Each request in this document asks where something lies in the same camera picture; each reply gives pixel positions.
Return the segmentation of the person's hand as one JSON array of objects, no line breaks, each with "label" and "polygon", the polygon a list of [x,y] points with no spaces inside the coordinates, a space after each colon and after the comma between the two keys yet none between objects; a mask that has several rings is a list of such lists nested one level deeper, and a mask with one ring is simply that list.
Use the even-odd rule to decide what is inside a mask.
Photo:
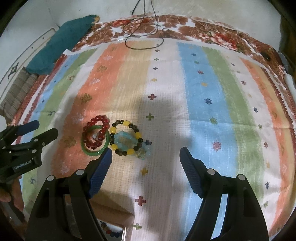
[{"label": "person's hand", "polygon": [[23,202],[23,195],[20,185],[20,179],[22,176],[19,176],[11,183],[11,190],[6,191],[1,188],[1,201],[2,202],[10,202],[13,201],[14,206],[20,211],[23,212],[24,209],[24,202]]}]

